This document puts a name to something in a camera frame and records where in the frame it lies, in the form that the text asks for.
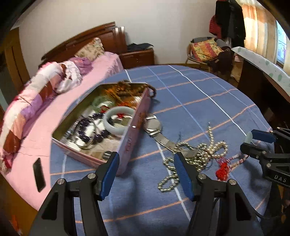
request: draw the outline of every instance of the drawer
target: drawer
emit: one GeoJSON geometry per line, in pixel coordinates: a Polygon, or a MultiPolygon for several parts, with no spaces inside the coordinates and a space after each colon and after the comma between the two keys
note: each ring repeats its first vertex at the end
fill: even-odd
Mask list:
{"type": "Polygon", "coordinates": [[[120,59],[125,69],[154,65],[154,52],[150,49],[139,52],[124,53],[120,55],[120,59]]]}

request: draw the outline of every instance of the wooden headboard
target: wooden headboard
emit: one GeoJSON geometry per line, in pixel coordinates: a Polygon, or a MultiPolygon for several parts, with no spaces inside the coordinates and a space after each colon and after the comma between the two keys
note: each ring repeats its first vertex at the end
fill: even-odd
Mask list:
{"type": "Polygon", "coordinates": [[[68,60],[95,37],[101,39],[105,51],[117,54],[127,51],[125,27],[116,27],[115,22],[111,22],[84,31],[51,49],[42,56],[39,67],[46,62],[68,60]]]}

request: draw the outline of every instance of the plaid tablecloth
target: plaid tablecloth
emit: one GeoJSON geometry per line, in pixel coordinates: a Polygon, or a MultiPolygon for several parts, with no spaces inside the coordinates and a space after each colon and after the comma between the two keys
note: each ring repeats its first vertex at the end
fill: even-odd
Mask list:
{"type": "MultiPolygon", "coordinates": [[[[258,107],[247,96],[210,73],[183,66],[159,65],[124,70],[107,78],[104,83],[124,79],[147,82],[157,89],[150,112],[161,121],[162,134],[173,142],[180,138],[193,146],[208,143],[209,137],[205,131],[210,122],[215,141],[224,140],[228,144],[226,157],[229,158],[239,153],[245,134],[252,129],[271,129],[258,107]]],[[[268,145],[268,149],[273,150],[273,146],[268,145]]],[[[185,234],[194,203],[186,198],[180,185],[169,193],[161,193],[157,189],[157,184],[168,175],[162,164],[168,155],[172,156],[145,132],[140,133],[126,172],[115,178],[109,196],[99,202],[110,236],[185,234]]],[[[216,179],[217,169],[214,160],[203,173],[216,179]]],[[[59,178],[78,180],[93,171],[52,145],[52,186],[59,178]]],[[[230,178],[237,180],[251,205],[264,213],[271,183],[262,178],[258,161],[248,158],[233,169],[230,178]]],[[[83,236],[79,199],[75,201],[75,219],[78,235],[83,236]]]]}

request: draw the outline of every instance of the box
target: box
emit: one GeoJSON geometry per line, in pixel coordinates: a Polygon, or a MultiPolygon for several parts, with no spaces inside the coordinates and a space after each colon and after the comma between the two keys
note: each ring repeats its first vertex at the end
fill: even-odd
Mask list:
{"type": "MultiPolygon", "coordinates": [[[[137,88],[145,83],[130,83],[131,87],[137,88]]],[[[91,106],[95,97],[100,96],[104,89],[111,88],[115,83],[100,84],[89,95],[87,95],[59,124],[52,134],[52,141],[63,149],[68,156],[88,165],[92,168],[97,168],[100,164],[105,163],[106,160],[102,158],[102,153],[105,151],[116,151],[120,156],[120,164],[117,175],[121,175],[126,170],[128,161],[131,157],[132,150],[137,141],[140,129],[143,129],[143,120],[147,115],[150,107],[151,98],[149,89],[146,87],[139,100],[134,116],[129,122],[127,129],[118,142],[115,150],[100,149],[100,153],[94,152],[94,156],[88,155],[89,152],[81,150],[77,151],[72,147],[67,146],[61,140],[66,135],[67,131],[74,125],[76,120],[83,115],[91,106]]]]}

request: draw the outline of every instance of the black phone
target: black phone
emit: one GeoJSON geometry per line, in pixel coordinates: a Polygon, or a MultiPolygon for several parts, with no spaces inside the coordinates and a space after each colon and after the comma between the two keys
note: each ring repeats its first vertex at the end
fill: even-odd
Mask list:
{"type": "Polygon", "coordinates": [[[45,179],[43,176],[40,158],[38,158],[36,162],[34,162],[33,171],[34,171],[34,178],[35,178],[37,190],[38,192],[41,192],[46,186],[46,184],[45,184],[45,179]]]}

